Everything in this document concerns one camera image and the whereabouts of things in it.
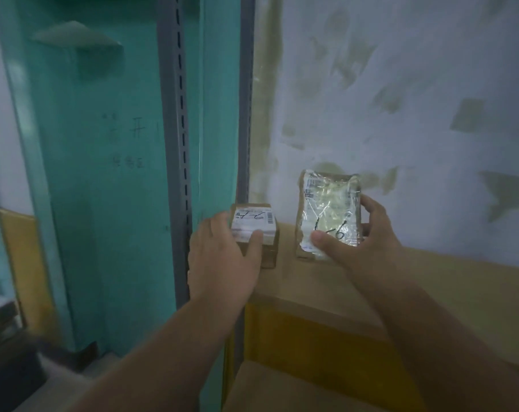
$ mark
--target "fingernail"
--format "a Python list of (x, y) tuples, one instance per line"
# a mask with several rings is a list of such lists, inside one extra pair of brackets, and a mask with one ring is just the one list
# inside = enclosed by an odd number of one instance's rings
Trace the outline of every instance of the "fingernail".
[(311, 242), (313, 242), (314, 245), (318, 246), (320, 243), (322, 243), (324, 238), (324, 232), (315, 230), (311, 233)]

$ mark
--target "hand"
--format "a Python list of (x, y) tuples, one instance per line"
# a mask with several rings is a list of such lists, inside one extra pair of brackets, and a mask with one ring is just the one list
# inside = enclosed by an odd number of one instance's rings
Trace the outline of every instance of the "hand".
[(191, 299), (219, 298), (231, 304), (246, 304), (261, 266), (263, 232), (254, 231), (246, 256), (228, 227), (227, 212), (203, 220), (191, 236), (187, 283)]
[(318, 230), (311, 233), (311, 242), (345, 267), (352, 280), (357, 276), (386, 276), (395, 268), (402, 270), (405, 264), (403, 248), (393, 232), (385, 208), (367, 195), (360, 197), (360, 203), (370, 213), (370, 222), (362, 224), (366, 239), (359, 246), (347, 245)]

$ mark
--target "clear plastic wrap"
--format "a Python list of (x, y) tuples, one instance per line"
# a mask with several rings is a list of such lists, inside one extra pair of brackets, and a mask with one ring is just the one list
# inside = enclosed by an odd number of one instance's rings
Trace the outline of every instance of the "clear plastic wrap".
[(309, 238), (316, 229), (326, 231), (349, 245), (361, 242), (359, 175), (304, 170), (299, 178), (299, 193), (297, 257), (308, 260), (327, 258)]

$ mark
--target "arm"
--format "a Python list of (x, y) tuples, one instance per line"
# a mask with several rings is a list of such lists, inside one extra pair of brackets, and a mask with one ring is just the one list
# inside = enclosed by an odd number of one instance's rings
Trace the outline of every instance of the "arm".
[(519, 375), (414, 283), (385, 208), (361, 203), (370, 223), (358, 247), (320, 231), (311, 240), (378, 312), (429, 410), (519, 411)]
[(243, 257), (225, 213), (191, 237), (191, 300), (147, 343), (126, 356), (71, 412), (194, 409), (208, 372), (256, 284), (262, 234)]

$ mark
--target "person's left hand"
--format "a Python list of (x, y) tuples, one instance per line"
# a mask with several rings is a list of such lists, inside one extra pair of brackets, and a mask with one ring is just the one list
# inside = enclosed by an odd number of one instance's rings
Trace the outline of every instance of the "person's left hand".
[(263, 232), (254, 231), (246, 256), (228, 226), (228, 213), (203, 220), (191, 236), (187, 283), (191, 300), (200, 297), (244, 306), (259, 275)]

